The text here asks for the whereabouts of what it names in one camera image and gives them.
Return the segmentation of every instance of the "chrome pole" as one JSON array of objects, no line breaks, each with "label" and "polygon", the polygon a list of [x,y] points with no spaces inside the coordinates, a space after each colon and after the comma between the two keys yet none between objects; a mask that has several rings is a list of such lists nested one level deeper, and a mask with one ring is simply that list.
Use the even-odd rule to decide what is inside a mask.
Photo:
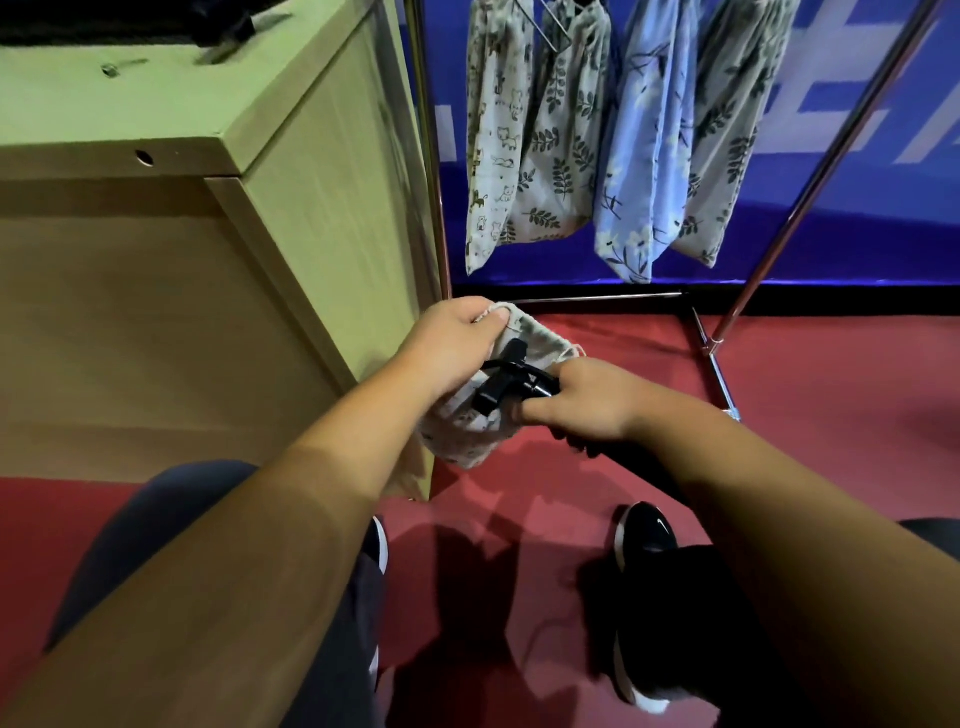
[{"label": "chrome pole", "polygon": [[568,296],[558,299],[516,299],[510,303],[523,305],[524,303],[583,303],[590,301],[625,301],[627,299],[676,299],[684,294],[683,291],[665,291],[663,293],[623,293],[613,296]]},{"label": "chrome pole", "polygon": [[407,15],[407,30],[410,33],[410,49],[414,62],[417,117],[420,121],[420,146],[423,151],[423,164],[426,167],[430,219],[433,223],[433,243],[437,252],[437,267],[440,275],[440,297],[445,300],[452,298],[453,293],[450,284],[450,258],[446,251],[444,198],[440,189],[440,147],[437,142],[437,117],[434,111],[433,94],[430,92],[430,75],[427,68],[423,0],[403,0],[403,9]]},{"label": "chrome pole", "polygon": [[817,197],[823,191],[824,186],[843,160],[844,155],[849,151],[867,124],[867,121],[869,121],[876,105],[883,98],[883,95],[893,82],[900,76],[900,72],[910,60],[914,51],[917,50],[927,30],[929,30],[930,24],[933,22],[934,13],[936,13],[939,5],[940,0],[920,0],[917,9],[914,10],[913,15],[911,15],[906,25],[903,26],[900,35],[894,41],[894,44],[887,52],[886,58],[884,58],[880,64],[880,68],[867,85],[867,89],[856,102],[856,107],[851,111],[850,116],[847,117],[847,121],[833,139],[833,142],[830,144],[824,157],[820,160],[817,168],[813,171],[810,179],[807,180],[803,191],[793,204],[790,214],[787,215],[777,235],[770,243],[770,247],[767,248],[767,252],[750,274],[746,284],[743,286],[743,290],[740,291],[740,295],[737,297],[736,303],[733,304],[733,308],[728,311],[727,315],[724,316],[723,320],[713,332],[713,335],[708,339],[704,347],[705,355],[713,357],[717,349],[720,348],[720,345],[723,344],[724,338],[726,338],[730,332],[733,324],[736,323],[740,314],[743,313],[743,309],[746,308],[747,303],[750,302],[750,299],[754,296],[760,284],[766,279],[770,273],[770,269],[773,268],[774,263],[777,262],[777,258],[780,257],[780,254],[790,241],[793,233],[797,231],[797,227],[813,207]]},{"label": "chrome pole", "polygon": [[720,362],[717,361],[717,357],[713,353],[706,352],[709,338],[707,337],[707,330],[704,328],[704,322],[700,320],[700,315],[697,313],[696,308],[691,310],[693,311],[693,321],[697,326],[697,333],[700,335],[700,343],[704,347],[707,364],[710,367],[710,374],[713,376],[720,396],[723,398],[723,406],[721,406],[720,409],[740,422],[740,410],[738,410],[733,403],[733,395],[730,393],[730,387],[727,386],[727,380],[724,378],[723,372],[720,369]]}]

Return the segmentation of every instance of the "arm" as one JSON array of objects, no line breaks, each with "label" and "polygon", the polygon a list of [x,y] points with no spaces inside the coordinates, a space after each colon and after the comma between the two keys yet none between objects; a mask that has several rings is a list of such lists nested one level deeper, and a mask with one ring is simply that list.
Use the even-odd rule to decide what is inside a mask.
[{"label": "arm", "polygon": [[471,323],[488,305],[431,308],[378,374],[94,609],[0,725],[278,725],[401,450],[504,328]]},{"label": "arm", "polygon": [[591,359],[560,378],[525,420],[656,455],[825,716],[960,724],[960,564],[705,402]]}]

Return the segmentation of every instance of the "red carpet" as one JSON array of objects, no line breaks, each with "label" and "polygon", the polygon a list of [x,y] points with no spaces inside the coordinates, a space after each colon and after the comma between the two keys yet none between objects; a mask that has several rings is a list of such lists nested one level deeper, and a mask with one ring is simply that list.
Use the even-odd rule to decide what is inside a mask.
[{"label": "red carpet", "polygon": [[[703,395],[675,320],[545,316],[587,353]],[[891,518],[960,517],[960,320],[746,319],[720,355],[744,421]],[[710,726],[698,701],[648,716],[587,677],[574,580],[613,509],[649,499],[682,543],[699,524],[609,461],[530,430],[429,505],[383,504],[391,538],[381,696],[391,726]],[[36,662],[70,571],[129,495],[0,480],[0,700]]]}]

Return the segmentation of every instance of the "hand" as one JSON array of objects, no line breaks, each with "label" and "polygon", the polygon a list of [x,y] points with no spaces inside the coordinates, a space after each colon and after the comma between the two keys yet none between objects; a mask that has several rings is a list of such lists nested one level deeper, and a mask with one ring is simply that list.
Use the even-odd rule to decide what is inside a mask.
[{"label": "hand", "polygon": [[396,359],[427,377],[436,399],[455,392],[479,371],[510,320],[510,312],[498,308],[474,324],[492,305],[480,296],[435,303],[407,334]]},{"label": "hand", "polygon": [[627,440],[642,417],[645,400],[663,390],[600,359],[568,359],[551,369],[560,378],[556,397],[525,400],[519,416],[525,425],[547,425],[571,445],[579,440]]}]

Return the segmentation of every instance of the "blue wall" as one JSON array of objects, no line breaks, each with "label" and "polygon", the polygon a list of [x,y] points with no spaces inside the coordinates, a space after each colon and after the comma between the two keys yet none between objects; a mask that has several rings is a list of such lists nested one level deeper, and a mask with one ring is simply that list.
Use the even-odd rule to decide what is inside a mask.
[{"label": "blue wall", "polygon": [[[442,184],[456,283],[619,282],[592,229],[498,249],[464,269],[468,0],[424,0]],[[633,3],[611,0],[622,27]],[[705,3],[715,5],[715,0]],[[804,0],[713,270],[667,252],[655,282],[742,281],[839,129],[913,0]],[[946,0],[920,52],[841,163],[770,278],[789,283],[960,284],[960,0]]]}]

